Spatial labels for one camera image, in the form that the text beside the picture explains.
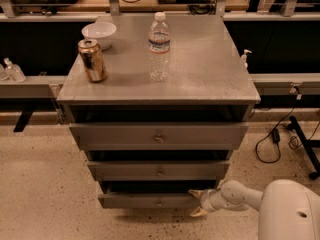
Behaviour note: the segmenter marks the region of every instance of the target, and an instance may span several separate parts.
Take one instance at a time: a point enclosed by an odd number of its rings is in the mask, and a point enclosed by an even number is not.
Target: white bowl
[[[85,26],[81,33],[85,38],[96,39],[102,50],[108,49],[112,44],[116,25],[110,22],[95,22]]]

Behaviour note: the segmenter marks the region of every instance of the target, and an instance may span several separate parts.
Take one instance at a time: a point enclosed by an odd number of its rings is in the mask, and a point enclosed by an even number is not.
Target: bottle label
[[[167,53],[170,51],[170,38],[167,33],[154,32],[149,35],[149,50],[153,53]]]

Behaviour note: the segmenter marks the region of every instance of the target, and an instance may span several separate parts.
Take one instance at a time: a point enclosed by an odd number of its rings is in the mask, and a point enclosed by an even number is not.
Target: gray countertop
[[[154,82],[148,71],[147,33],[153,14],[105,16],[117,33],[103,51],[108,78],[88,82],[76,59],[58,101],[63,104],[255,104],[260,97],[219,16],[168,15],[169,77]]]

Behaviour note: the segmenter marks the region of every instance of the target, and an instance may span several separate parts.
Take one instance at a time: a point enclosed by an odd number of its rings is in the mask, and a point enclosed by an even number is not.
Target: bottom drawer
[[[216,181],[102,182],[103,208],[195,208],[199,200],[190,189],[214,188]]]

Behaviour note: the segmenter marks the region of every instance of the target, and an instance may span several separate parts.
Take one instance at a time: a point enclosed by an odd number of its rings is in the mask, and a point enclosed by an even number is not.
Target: drawer
[[[248,123],[71,124],[81,150],[238,149]]]
[[[215,181],[105,182],[98,196],[103,208],[194,208],[199,200],[190,189],[214,188]]]
[[[221,180],[229,161],[88,162],[96,181]]]

